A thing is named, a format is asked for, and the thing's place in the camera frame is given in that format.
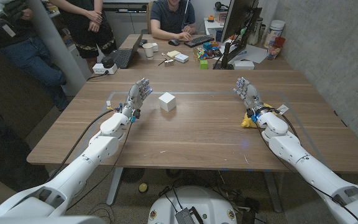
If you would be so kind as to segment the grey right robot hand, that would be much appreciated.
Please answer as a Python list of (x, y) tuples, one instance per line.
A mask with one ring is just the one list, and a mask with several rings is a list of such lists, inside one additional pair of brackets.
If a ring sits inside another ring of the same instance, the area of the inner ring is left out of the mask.
[(236, 82), (237, 88), (233, 91), (239, 95), (246, 108), (259, 109), (264, 106), (262, 99), (253, 84), (244, 77), (238, 78)]

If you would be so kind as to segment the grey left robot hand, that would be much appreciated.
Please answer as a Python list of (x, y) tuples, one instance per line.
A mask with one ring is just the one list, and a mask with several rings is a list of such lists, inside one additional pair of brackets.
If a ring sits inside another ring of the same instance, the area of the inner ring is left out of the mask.
[(122, 114), (132, 117), (134, 111), (139, 110), (143, 101), (153, 92), (149, 85), (149, 79), (141, 79), (132, 85), (122, 107)]

